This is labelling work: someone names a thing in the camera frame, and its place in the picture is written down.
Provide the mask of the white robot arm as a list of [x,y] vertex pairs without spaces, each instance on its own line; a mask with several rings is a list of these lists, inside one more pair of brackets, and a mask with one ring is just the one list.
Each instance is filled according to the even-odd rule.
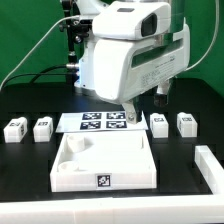
[[90,24],[79,62],[79,86],[122,106],[126,120],[141,120],[138,97],[155,88],[166,97],[170,80],[190,58],[185,0],[77,0],[80,21]]

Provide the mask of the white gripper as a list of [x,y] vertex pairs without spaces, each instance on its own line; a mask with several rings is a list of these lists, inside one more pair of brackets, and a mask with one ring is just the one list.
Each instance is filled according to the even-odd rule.
[[141,41],[100,39],[95,46],[95,91],[104,101],[123,103],[130,124],[142,120],[139,100],[134,97],[158,85],[154,104],[165,107],[172,86],[168,79],[184,71],[189,63],[190,32],[187,25],[173,35],[173,42],[168,46],[157,47],[155,42],[154,38]]

